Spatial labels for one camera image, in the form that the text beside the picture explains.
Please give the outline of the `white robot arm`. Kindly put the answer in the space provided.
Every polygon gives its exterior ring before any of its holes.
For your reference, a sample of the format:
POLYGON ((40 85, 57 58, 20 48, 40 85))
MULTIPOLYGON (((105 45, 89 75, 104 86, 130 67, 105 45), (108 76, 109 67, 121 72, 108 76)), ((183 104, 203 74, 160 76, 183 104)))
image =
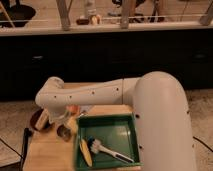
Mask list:
POLYGON ((61 78, 51 77, 35 102, 49 111, 52 121, 63 119, 68 105, 129 105, 144 171, 197 171, 188 101, 169 73, 154 71, 70 89, 61 78))

